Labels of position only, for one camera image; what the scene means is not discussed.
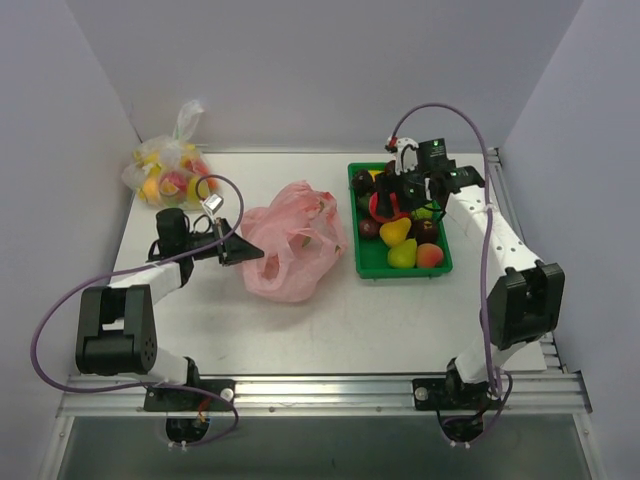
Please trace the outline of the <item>orange fake peach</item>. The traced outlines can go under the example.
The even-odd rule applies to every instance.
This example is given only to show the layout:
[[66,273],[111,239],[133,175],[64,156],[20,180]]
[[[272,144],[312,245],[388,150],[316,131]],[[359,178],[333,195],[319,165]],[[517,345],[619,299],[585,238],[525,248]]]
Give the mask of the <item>orange fake peach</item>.
[[423,243],[417,247],[415,265],[417,268],[437,268],[442,265],[444,251],[436,244]]

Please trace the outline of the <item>dark maroon fake fruit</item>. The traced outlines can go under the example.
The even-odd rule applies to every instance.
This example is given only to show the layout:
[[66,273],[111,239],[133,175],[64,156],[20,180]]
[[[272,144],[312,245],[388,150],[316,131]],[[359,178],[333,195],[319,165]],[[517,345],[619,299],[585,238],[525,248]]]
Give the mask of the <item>dark maroon fake fruit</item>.
[[358,234],[363,239],[374,239],[379,236],[380,224],[372,218],[365,218],[358,223]]

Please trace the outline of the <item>dark green fake avocado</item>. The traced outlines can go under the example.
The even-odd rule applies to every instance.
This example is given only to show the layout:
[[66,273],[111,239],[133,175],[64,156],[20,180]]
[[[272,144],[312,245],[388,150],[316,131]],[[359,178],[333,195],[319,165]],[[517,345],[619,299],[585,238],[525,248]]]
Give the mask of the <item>dark green fake avocado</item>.
[[370,214],[371,195],[360,196],[356,200],[356,207],[363,215]]

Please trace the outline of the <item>yellow fake pear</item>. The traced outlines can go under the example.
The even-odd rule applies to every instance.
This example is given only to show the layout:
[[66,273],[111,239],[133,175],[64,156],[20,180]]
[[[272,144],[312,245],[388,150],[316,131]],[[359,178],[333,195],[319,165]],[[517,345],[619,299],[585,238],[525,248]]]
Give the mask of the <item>yellow fake pear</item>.
[[384,244],[393,248],[407,239],[411,230],[412,222],[408,217],[382,224],[379,229],[379,236]]

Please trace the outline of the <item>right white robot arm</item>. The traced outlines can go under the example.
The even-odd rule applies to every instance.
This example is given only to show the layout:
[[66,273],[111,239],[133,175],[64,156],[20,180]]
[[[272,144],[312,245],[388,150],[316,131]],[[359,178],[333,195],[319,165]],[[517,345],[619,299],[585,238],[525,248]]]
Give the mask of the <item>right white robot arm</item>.
[[477,400],[478,384],[488,383],[497,395],[511,357],[557,327],[564,271],[524,244],[491,202],[489,180],[472,166],[384,171],[374,185],[379,215],[391,215],[394,205],[410,211],[433,201],[480,246],[480,336],[453,359],[456,376],[444,383],[443,395],[456,409]]

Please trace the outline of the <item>green fake pear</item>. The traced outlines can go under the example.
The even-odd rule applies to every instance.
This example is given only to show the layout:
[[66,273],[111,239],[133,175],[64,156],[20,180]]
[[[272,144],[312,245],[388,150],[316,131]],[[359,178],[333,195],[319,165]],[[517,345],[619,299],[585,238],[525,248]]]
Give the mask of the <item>green fake pear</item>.
[[406,239],[401,244],[390,248],[387,253],[387,263],[394,269],[412,269],[415,267],[416,250],[418,244],[415,239]]

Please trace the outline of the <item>pink plastic bag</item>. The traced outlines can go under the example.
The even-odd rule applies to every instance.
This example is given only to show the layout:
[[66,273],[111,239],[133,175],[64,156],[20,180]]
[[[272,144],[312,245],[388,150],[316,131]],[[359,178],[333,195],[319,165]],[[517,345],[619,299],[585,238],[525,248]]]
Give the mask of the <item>pink plastic bag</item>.
[[243,215],[243,238],[264,256],[243,262],[246,290],[267,300],[308,300],[348,249],[335,197],[305,181],[285,186],[266,207]]

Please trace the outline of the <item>dark red fake apple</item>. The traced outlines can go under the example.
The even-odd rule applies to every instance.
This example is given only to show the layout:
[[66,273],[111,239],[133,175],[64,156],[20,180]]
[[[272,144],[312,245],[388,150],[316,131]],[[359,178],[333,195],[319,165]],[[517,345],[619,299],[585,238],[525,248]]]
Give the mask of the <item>dark red fake apple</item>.
[[412,223],[411,234],[418,245],[436,244],[440,230],[438,224],[433,223],[430,219],[419,219]]

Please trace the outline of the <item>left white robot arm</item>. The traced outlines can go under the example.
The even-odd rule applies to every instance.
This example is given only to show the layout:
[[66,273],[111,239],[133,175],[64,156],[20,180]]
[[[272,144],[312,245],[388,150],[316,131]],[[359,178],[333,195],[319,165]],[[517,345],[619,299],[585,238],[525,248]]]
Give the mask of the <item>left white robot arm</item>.
[[156,214],[158,238],[148,264],[120,281],[81,295],[75,361],[83,374],[128,376],[168,385],[167,400],[180,411],[196,408],[202,386],[195,362],[159,346],[154,305],[184,287],[195,263],[216,258],[223,266],[264,257],[264,252],[217,218],[207,231],[192,231],[179,208]]

